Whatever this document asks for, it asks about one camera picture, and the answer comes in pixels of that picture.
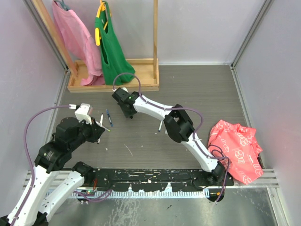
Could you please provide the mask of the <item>green tank top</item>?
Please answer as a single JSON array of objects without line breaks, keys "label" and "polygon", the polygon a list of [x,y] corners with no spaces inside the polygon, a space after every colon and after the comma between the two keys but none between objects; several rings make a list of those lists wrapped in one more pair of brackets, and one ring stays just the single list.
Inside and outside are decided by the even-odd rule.
[{"label": "green tank top", "polygon": [[123,85],[132,81],[135,69],[125,59],[114,29],[112,30],[112,37],[105,45],[100,46],[99,50],[106,85]]}]

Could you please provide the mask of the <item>black white marker pen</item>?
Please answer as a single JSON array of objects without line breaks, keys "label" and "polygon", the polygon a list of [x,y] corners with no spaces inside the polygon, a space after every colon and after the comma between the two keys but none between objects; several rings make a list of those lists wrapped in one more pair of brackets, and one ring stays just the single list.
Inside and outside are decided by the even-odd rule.
[{"label": "black white marker pen", "polygon": [[102,125],[103,125],[103,113],[101,114],[100,122],[99,122],[99,126],[102,127]]}]

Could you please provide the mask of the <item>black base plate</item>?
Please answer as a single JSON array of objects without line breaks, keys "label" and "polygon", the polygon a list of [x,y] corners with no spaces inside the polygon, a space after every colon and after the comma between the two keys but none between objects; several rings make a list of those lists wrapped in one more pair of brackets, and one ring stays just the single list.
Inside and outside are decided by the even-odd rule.
[{"label": "black base plate", "polygon": [[170,185],[172,192],[202,191],[210,186],[234,185],[231,176],[223,175],[215,181],[202,169],[94,169],[86,185],[98,191],[109,189],[116,192],[164,191]]}]

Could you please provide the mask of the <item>blue pen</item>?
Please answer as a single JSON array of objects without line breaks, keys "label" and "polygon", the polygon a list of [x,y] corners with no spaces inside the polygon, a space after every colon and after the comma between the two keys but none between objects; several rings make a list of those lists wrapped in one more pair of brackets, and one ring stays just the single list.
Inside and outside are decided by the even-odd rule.
[{"label": "blue pen", "polygon": [[111,116],[110,116],[110,112],[108,109],[106,109],[106,113],[107,113],[107,117],[108,117],[108,120],[109,120],[109,123],[110,123],[110,126],[113,127],[113,123],[112,123],[112,120],[111,120]]}]

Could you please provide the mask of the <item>yellow hanger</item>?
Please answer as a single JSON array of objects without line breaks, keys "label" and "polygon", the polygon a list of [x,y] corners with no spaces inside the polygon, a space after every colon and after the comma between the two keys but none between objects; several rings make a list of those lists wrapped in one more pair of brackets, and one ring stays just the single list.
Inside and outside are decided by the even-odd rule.
[{"label": "yellow hanger", "polygon": [[112,37],[112,20],[109,4],[105,0],[100,1],[95,17],[95,43],[97,46],[105,45]]}]

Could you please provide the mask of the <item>red patterned cloth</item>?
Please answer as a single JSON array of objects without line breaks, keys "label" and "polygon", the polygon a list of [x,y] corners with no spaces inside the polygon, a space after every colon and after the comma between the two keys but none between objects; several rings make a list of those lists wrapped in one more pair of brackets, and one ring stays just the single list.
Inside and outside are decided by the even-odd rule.
[{"label": "red patterned cloth", "polygon": [[219,120],[209,134],[208,150],[216,157],[228,157],[229,173],[245,185],[263,175],[258,161],[262,148],[255,133],[255,128]]}]

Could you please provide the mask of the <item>blue grey hanger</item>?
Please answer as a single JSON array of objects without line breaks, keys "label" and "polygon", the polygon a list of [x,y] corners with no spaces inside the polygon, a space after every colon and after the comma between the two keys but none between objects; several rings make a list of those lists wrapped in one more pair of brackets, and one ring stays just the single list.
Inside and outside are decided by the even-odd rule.
[{"label": "blue grey hanger", "polygon": [[64,0],[54,0],[54,2],[58,3],[64,11],[70,10],[70,7],[65,4]]}]

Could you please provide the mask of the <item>pink shirt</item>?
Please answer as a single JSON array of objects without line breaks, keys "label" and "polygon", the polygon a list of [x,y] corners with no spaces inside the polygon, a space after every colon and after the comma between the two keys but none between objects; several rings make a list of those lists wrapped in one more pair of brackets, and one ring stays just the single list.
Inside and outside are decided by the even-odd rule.
[{"label": "pink shirt", "polygon": [[81,79],[80,85],[104,85],[100,50],[87,27],[72,9],[64,11],[54,1],[52,1],[52,13],[65,47],[87,66],[88,77]]}]

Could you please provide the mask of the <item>wooden clothes rack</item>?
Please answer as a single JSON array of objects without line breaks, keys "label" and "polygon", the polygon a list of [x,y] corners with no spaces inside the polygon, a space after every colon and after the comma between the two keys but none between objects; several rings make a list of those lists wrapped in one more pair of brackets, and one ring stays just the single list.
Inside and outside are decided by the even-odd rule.
[{"label": "wooden clothes rack", "polygon": [[95,17],[95,34],[90,35],[87,28],[82,34],[87,37],[76,42],[78,46],[85,46],[86,41],[100,58],[100,69],[93,69],[91,62],[93,54],[86,48],[77,54],[78,60],[72,61],[63,39],[65,34],[58,28],[59,19],[52,19],[41,0],[33,1],[48,33],[54,41],[65,65],[71,75],[68,90],[73,93],[111,92],[119,87],[139,88],[157,91],[159,87],[158,59],[157,59],[157,31],[158,31],[158,2],[154,1],[154,40],[153,58],[126,59],[122,47],[113,29],[111,10],[107,1],[103,0]]}]

